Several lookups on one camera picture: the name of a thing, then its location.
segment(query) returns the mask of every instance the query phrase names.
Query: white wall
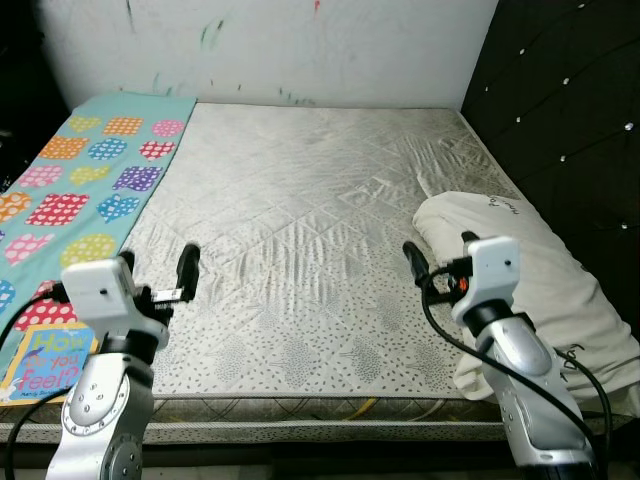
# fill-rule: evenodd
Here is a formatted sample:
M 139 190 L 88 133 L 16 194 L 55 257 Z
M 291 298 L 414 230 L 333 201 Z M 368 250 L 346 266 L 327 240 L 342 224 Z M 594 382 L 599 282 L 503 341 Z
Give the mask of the white wall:
M 39 0 L 38 16 L 72 107 L 124 89 L 213 102 L 459 108 L 496 4 Z

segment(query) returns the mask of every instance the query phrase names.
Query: black headboard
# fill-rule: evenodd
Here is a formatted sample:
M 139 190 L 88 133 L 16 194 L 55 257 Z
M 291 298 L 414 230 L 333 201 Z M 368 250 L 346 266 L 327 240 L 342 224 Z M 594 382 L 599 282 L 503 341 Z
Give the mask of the black headboard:
M 501 0 L 462 113 L 639 338 L 640 0 Z

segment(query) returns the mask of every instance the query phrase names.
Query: mattress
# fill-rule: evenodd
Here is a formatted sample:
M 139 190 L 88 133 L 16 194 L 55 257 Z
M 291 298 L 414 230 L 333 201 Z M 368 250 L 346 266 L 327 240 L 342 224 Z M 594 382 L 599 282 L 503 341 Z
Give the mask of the mattress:
M 447 190 L 521 197 L 455 111 L 196 105 L 125 245 L 158 289 L 201 246 L 145 441 L 500 438 L 497 408 L 453 385 L 460 354 L 425 322 L 402 255 L 412 240 L 433 263 L 411 219 Z M 58 415 L 21 440 L 57 441 Z

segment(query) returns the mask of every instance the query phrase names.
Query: colorful blanket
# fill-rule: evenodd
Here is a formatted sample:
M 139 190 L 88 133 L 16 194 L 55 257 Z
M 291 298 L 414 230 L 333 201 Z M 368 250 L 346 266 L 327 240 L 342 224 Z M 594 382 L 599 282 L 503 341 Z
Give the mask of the colorful blanket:
M 76 108 L 0 196 L 0 328 L 74 263 L 113 256 L 178 147 L 195 98 L 117 93 Z M 0 352 L 0 377 L 29 325 L 75 322 L 40 302 Z

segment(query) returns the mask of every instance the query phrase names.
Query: pillow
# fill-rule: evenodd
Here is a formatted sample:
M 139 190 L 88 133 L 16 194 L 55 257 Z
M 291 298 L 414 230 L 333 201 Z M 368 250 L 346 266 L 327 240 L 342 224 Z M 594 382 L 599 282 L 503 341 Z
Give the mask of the pillow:
M 522 200 L 447 192 L 426 200 L 413 218 L 414 227 L 431 246 L 438 262 L 460 257 L 460 234 L 480 238 L 508 235 L 520 243 L 520 283 L 513 311 L 526 312 L 538 335 L 554 347 L 572 352 L 611 393 L 616 413 L 640 416 L 640 347 L 606 299 L 596 278 L 576 261 L 533 205 Z M 467 345 L 475 339 L 463 329 Z M 464 355 L 454 383 L 470 400 L 487 398 L 481 362 Z M 565 364 L 563 376 L 579 402 L 597 398 L 579 371 Z

